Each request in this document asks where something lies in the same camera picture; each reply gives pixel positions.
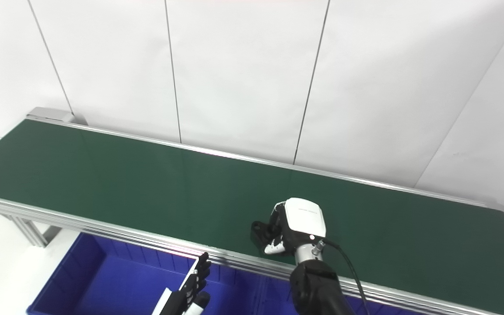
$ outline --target metal connector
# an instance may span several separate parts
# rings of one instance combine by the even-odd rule
[[[316,245],[312,248],[312,255],[318,257],[318,255],[320,255],[320,253],[322,253],[322,249],[324,249],[325,245],[326,245],[326,243],[324,243],[323,239],[318,241],[318,243],[316,243]]]

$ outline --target robot finger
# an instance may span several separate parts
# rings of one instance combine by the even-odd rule
[[[282,241],[282,236],[274,239],[272,243],[268,244],[264,249],[264,253],[268,255],[280,254],[285,252],[284,242]]]

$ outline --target conveyor belt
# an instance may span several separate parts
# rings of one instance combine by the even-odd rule
[[[0,140],[0,213],[274,277],[294,260],[258,253],[249,228],[289,197],[320,205],[369,299],[504,315],[504,213],[480,203],[37,117]]]

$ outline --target white fingertip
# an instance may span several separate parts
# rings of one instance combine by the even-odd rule
[[[188,310],[184,315],[200,315],[203,312],[203,309],[198,306],[196,303],[192,303],[190,307],[188,307]]]
[[[284,242],[280,242],[278,245],[269,244],[264,249],[264,253],[268,255],[279,254],[285,251]]]

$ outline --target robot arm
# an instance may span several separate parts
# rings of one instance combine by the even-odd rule
[[[290,275],[300,315],[354,315],[342,296],[338,275],[322,261],[326,224],[316,203],[291,198],[276,204],[267,224],[252,223],[252,237],[268,255],[294,255]]]

